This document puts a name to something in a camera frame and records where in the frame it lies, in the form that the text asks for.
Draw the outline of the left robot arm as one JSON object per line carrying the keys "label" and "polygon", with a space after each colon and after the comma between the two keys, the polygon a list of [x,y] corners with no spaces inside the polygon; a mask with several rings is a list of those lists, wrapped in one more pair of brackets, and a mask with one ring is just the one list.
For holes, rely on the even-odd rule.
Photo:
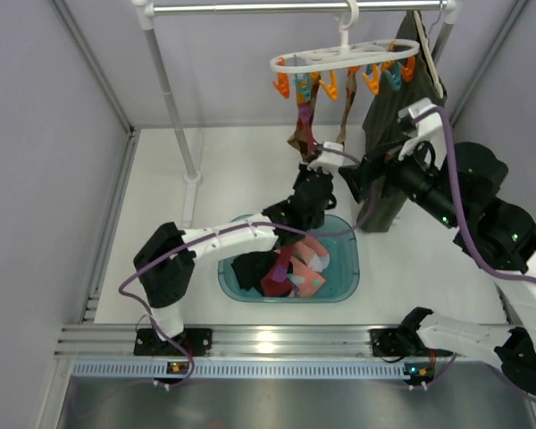
{"label": "left robot arm", "polygon": [[174,222],[160,225],[133,258],[159,340],[183,333],[180,301],[196,267],[285,248],[322,227],[325,212],[337,204],[333,178],[338,172],[330,165],[301,164],[290,196],[238,221],[186,230]]}

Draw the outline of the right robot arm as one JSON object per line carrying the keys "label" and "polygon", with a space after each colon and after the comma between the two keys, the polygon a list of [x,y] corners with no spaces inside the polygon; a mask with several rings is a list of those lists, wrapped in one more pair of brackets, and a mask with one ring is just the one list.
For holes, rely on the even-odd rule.
{"label": "right robot arm", "polygon": [[404,356],[429,349],[476,358],[516,388],[536,396],[536,223],[520,206],[498,197],[508,168],[485,146],[451,145],[441,167],[422,159],[423,141],[410,155],[392,143],[344,166],[339,174],[356,201],[367,198],[376,180],[399,191],[449,229],[454,244],[498,283],[517,313],[514,327],[484,327],[416,307],[389,335],[380,338]]}

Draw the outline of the white round clip hanger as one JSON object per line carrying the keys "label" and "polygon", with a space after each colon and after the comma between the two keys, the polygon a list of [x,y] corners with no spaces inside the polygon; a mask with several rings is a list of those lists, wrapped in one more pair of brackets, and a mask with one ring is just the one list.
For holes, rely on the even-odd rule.
{"label": "white round clip hanger", "polygon": [[338,46],[275,57],[270,61],[272,71],[284,74],[327,72],[407,59],[419,53],[420,43],[406,38],[350,43],[349,30],[358,22],[359,7],[356,1],[346,1],[346,4],[348,12],[343,13],[339,19]]}

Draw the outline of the pink patterned sock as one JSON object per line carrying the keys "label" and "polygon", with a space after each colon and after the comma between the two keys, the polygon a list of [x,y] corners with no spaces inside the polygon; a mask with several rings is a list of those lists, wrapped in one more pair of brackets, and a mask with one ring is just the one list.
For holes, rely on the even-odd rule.
{"label": "pink patterned sock", "polygon": [[312,236],[304,237],[293,246],[294,256],[317,273],[330,264],[331,256],[325,246]]}
{"label": "pink patterned sock", "polygon": [[312,298],[325,284],[325,279],[307,265],[293,265],[293,271],[288,275],[292,284],[289,298]]}

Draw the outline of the purple orange argyle sock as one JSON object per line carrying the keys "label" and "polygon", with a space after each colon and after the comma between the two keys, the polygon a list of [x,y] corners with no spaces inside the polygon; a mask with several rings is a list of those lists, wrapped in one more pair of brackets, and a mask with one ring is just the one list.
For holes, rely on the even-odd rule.
{"label": "purple orange argyle sock", "polygon": [[292,257],[292,247],[282,248],[274,266],[263,277],[260,284],[265,297],[287,297],[292,291],[292,282],[289,279],[289,264]]}

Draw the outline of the black sock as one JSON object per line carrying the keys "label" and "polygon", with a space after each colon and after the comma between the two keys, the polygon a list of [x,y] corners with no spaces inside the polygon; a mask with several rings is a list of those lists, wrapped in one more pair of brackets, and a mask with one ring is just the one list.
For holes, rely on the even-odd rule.
{"label": "black sock", "polygon": [[262,281],[275,266],[278,256],[275,252],[251,252],[236,257],[231,262],[231,268],[239,289],[246,292],[254,290],[265,297]]}

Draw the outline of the orange clothes peg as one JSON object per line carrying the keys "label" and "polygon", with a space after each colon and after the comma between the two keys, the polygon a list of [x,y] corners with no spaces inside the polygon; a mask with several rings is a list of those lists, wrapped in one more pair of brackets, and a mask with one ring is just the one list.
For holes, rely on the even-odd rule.
{"label": "orange clothes peg", "polygon": [[370,92],[377,96],[380,93],[381,85],[381,68],[377,63],[368,64],[362,73],[364,82]]}

